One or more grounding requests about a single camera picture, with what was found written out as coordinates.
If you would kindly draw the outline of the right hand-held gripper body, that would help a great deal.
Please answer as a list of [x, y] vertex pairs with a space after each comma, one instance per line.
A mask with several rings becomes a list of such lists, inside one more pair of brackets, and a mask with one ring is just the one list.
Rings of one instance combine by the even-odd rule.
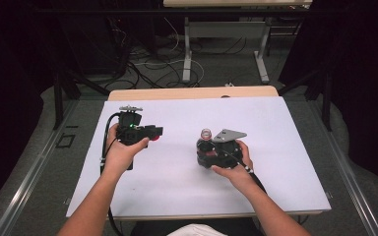
[[246, 133], [222, 129], [213, 139], [214, 147], [207, 155], [207, 167], [213, 165], [221, 168], [233, 168], [242, 161], [242, 150], [238, 139], [246, 137]]

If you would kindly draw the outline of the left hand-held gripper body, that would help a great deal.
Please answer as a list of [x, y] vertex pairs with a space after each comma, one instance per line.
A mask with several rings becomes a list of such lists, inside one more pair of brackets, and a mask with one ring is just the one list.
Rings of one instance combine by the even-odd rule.
[[116, 139], [123, 145], [130, 146], [138, 143], [149, 135], [144, 127], [140, 126], [142, 108], [134, 106], [121, 106], [116, 128]]

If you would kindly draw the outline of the dark cola bottle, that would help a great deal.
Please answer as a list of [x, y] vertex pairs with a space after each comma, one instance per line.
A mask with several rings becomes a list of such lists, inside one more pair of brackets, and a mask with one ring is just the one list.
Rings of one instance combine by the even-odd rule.
[[210, 168], [217, 157], [210, 129], [205, 128], [201, 131], [200, 139], [196, 143], [196, 148], [198, 164], [205, 168]]

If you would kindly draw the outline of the person's right hand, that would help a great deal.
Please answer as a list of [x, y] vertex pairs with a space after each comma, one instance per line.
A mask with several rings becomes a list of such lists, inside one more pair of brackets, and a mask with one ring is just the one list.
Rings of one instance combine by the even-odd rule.
[[[240, 140], [236, 140], [242, 151], [242, 161], [249, 168], [253, 168], [253, 162], [249, 156], [248, 146]], [[212, 170], [222, 177], [227, 178], [230, 183], [244, 196], [247, 196], [257, 187], [252, 177], [247, 173], [242, 165], [237, 165], [232, 169], [221, 168], [213, 165]]]

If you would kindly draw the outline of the person's left hand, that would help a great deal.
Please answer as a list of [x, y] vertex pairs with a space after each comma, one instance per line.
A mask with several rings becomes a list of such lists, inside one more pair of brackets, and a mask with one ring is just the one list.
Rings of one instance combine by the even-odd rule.
[[134, 160], [134, 156], [147, 147], [148, 138], [143, 138], [136, 144], [125, 146], [116, 139], [116, 129], [118, 125], [111, 126], [108, 130], [106, 161], [102, 176], [104, 178], [118, 180], [128, 169]]

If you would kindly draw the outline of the white table mat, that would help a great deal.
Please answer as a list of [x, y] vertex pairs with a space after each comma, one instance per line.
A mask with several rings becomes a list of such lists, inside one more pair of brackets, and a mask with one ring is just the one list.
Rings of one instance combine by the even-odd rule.
[[197, 162], [202, 129], [245, 133], [254, 172], [269, 197], [290, 214], [331, 205], [285, 101], [279, 96], [135, 100], [145, 125], [162, 136], [139, 152], [121, 177], [111, 204], [120, 219], [250, 215], [248, 201]]

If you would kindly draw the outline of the person's white shirt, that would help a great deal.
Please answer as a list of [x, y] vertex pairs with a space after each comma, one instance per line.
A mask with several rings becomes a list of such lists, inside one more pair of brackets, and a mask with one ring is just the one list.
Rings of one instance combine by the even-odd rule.
[[189, 224], [169, 233], [167, 236], [226, 236], [205, 224]]

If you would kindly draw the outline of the black metal stand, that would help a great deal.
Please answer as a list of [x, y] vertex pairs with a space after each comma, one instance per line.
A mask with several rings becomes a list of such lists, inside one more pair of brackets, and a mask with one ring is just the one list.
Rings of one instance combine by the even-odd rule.
[[280, 96], [285, 95], [292, 89], [308, 84], [308, 89], [305, 91], [307, 100], [316, 100], [319, 95], [322, 95], [321, 119], [325, 128], [331, 132], [331, 98], [333, 79], [331, 72], [328, 69], [316, 69], [307, 73], [303, 77], [294, 80], [291, 84], [284, 86], [278, 90]]
[[102, 95], [109, 95], [110, 91], [100, 87], [84, 76], [79, 75], [65, 65], [55, 61], [50, 63], [53, 77], [54, 105], [55, 105], [55, 124], [53, 129], [57, 130], [64, 120], [63, 95], [66, 94], [70, 99], [79, 99], [81, 92], [77, 83], [97, 91]]

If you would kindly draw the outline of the person's dark pants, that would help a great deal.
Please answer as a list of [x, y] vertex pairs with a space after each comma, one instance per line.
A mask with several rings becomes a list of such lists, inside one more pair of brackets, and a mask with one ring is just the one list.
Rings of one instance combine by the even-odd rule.
[[189, 224], [205, 224], [226, 236], [264, 236], [252, 218], [138, 221], [131, 236], [167, 236]]

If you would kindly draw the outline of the white desk with metal legs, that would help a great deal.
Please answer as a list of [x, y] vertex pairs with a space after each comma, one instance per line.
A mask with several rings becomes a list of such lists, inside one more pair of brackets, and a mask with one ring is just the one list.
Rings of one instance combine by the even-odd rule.
[[[313, 0], [163, 0], [163, 5], [172, 10], [291, 10], [293, 7], [308, 8]], [[260, 48], [254, 52], [259, 80], [267, 85], [270, 82], [263, 60], [267, 42], [270, 37], [272, 17], [260, 17], [258, 20], [206, 20], [200, 22], [191, 17], [184, 18], [185, 58], [182, 81], [191, 79], [192, 38], [258, 38]]]

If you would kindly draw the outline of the aluminium floor rail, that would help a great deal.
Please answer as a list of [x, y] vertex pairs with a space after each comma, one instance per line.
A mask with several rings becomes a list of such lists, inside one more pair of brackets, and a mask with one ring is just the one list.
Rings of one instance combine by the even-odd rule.
[[53, 106], [44, 106], [27, 147], [0, 191], [0, 236], [10, 235], [77, 104], [77, 100], [64, 103], [63, 118], [56, 129]]
[[308, 106], [318, 124], [320, 130], [326, 137], [331, 151], [334, 154], [334, 162], [342, 177], [350, 199], [356, 209], [359, 218], [367, 232], [368, 236], [378, 236], [378, 221], [366, 200], [363, 191], [356, 181], [355, 174], [346, 159], [344, 152], [341, 150], [334, 134], [326, 128], [322, 121], [322, 110], [319, 108], [317, 101], [309, 101]]

